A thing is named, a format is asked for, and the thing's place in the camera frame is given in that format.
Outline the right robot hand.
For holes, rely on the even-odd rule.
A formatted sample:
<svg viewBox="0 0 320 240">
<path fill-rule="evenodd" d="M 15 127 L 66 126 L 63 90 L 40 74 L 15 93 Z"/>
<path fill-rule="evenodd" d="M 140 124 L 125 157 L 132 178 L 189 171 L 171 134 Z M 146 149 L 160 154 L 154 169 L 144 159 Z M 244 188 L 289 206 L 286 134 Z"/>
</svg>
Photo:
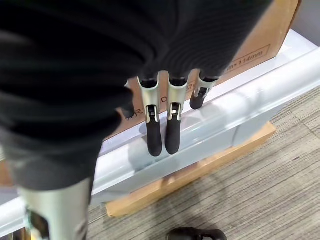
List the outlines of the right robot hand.
<svg viewBox="0 0 320 240">
<path fill-rule="evenodd" d="M 192 70 L 204 97 L 269 0 L 3 0 L 0 144 L 29 231 L 84 240 L 98 155 L 142 90 L 149 153 L 180 145 Z"/>
</svg>

